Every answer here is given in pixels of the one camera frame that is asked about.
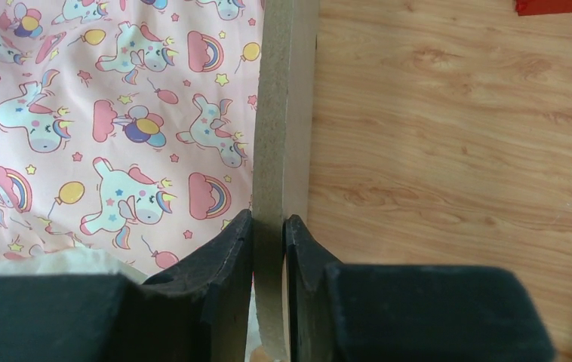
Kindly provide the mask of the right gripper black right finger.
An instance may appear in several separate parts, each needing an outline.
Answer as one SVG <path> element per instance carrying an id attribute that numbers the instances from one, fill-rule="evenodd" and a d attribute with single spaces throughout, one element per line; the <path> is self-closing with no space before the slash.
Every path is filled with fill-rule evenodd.
<path id="1" fill-rule="evenodd" d="M 293 361 L 552 361 L 529 293 L 503 268 L 349 264 L 299 216 L 283 226 Z"/>

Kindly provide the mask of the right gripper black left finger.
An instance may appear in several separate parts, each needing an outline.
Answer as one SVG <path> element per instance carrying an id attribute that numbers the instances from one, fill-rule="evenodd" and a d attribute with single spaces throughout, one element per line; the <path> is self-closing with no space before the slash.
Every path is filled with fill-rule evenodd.
<path id="1" fill-rule="evenodd" d="M 252 216 L 141 284 L 0 276 L 0 361 L 243 361 Z"/>

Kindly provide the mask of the wooden striped pet bed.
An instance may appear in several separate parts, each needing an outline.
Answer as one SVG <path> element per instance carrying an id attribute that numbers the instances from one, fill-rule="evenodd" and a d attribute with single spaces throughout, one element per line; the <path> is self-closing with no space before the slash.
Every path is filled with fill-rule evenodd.
<path id="1" fill-rule="evenodd" d="M 267 1 L 254 135 L 254 284 L 260 338 L 289 361 L 282 227 L 306 219 L 309 197 L 318 1 Z"/>

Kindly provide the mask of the pink unicorn drawstring bag blanket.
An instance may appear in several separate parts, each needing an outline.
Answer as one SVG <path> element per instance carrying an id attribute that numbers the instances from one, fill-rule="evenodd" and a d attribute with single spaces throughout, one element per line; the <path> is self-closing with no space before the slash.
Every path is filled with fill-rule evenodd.
<path id="1" fill-rule="evenodd" d="M 148 275 L 252 202 L 263 1 L 0 1 L 0 261 Z"/>

